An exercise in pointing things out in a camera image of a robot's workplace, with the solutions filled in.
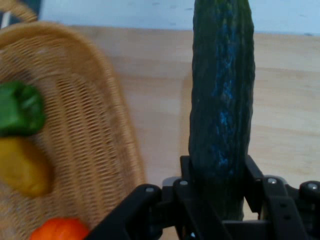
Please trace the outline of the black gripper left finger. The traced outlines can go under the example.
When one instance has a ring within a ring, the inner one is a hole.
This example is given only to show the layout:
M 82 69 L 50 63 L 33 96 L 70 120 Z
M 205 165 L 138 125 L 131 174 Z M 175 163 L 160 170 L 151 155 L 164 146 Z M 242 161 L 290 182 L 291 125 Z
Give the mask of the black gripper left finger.
M 181 177 L 172 185 L 136 187 L 87 236 L 89 240 L 158 240 L 175 227 L 181 240 L 223 240 L 225 227 L 200 197 L 187 156 L 180 159 Z

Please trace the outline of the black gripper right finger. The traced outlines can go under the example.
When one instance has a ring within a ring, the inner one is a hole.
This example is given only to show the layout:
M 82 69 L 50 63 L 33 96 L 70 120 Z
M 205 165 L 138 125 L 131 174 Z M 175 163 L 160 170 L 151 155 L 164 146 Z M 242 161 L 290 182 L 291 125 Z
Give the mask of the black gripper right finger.
M 320 183 L 290 186 L 283 178 L 264 175 L 251 156 L 245 160 L 244 197 L 258 219 L 270 223 L 273 240 L 320 238 Z

